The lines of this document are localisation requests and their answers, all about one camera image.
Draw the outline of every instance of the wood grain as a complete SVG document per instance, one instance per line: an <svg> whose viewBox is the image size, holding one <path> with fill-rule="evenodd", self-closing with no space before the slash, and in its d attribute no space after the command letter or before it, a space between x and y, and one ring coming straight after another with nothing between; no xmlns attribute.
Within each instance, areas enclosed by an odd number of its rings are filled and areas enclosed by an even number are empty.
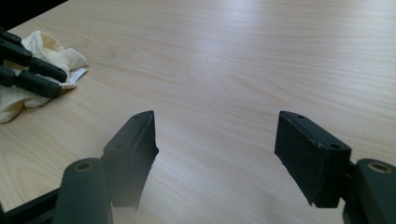
<svg viewBox="0 0 396 224"><path fill-rule="evenodd" d="M69 0L11 30L47 32L89 60L75 90L0 127L6 210L100 157L153 109L160 154L140 208L115 223L343 223L310 207L273 153L277 114L303 114L396 163L393 1Z"/></svg>

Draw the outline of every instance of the screw hole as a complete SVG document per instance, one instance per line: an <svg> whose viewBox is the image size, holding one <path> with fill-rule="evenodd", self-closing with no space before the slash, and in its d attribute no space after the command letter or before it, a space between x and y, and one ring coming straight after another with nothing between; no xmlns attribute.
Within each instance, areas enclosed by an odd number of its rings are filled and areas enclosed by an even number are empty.
<svg viewBox="0 0 396 224"><path fill-rule="evenodd" d="M381 174L391 174L392 173L392 169L390 167L388 167L386 164L384 163L380 163L380 162L376 162L376 161L372 161L370 163L368 163L368 166L374 170L377 171Z"/></svg>
<svg viewBox="0 0 396 224"><path fill-rule="evenodd" d="M76 172L86 172L88 170L91 170L91 168L93 167L93 163L88 161L88 162L83 162L80 163L79 165L76 166L75 170Z"/></svg>
<svg viewBox="0 0 396 224"><path fill-rule="evenodd" d="M330 147L336 148L336 149L340 148L340 146L338 146L338 145L336 145L336 144L330 144Z"/></svg>

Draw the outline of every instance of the white cloth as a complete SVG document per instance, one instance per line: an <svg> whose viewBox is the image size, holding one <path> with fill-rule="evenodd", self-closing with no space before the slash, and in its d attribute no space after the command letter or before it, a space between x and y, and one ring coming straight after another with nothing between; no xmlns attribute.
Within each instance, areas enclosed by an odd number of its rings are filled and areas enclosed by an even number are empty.
<svg viewBox="0 0 396 224"><path fill-rule="evenodd" d="M43 61L52 63L63 69L68 75L65 83L46 77L59 83L62 89L73 89L76 83L70 79L70 71L87 64L87 59L74 49L65 49L52 35L41 31L35 31L22 40L23 46L32 51L33 55ZM5 62L5 67L12 68L18 75L23 69L15 63ZM39 96L30 91L16 86L4 87L0 85L0 123L14 119L25 106L44 105L50 98Z"/></svg>

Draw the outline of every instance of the crumpled cloth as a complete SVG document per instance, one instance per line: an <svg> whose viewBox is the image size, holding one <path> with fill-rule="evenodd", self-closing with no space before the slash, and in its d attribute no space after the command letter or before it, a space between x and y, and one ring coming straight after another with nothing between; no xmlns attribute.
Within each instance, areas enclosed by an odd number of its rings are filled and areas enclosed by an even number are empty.
<svg viewBox="0 0 396 224"><path fill-rule="evenodd" d="M22 40L23 46L32 51L33 56L52 63L63 69L68 75L64 83L46 77L51 81L57 82L62 89L73 89L76 83L70 80L70 71L78 69L87 64L87 59L74 49L65 49L61 43L52 35L41 31L35 31ZM11 68L18 75L23 67L5 61L3 66ZM46 104L50 98L39 96L30 91L16 86L4 87L0 85L0 123L9 122L27 106L40 106Z"/></svg>

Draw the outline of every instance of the light wood tabletop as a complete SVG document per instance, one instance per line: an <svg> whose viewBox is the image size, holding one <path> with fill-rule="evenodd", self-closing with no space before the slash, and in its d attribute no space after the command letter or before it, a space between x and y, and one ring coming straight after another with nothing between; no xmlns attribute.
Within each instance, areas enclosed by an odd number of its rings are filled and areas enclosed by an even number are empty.
<svg viewBox="0 0 396 224"><path fill-rule="evenodd" d="M10 30L88 59L76 89L0 126L7 211L60 186L153 110L160 150L115 223L343 223L310 206L274 154L280 110L396 163L396 2L69 0Z"/></svg>

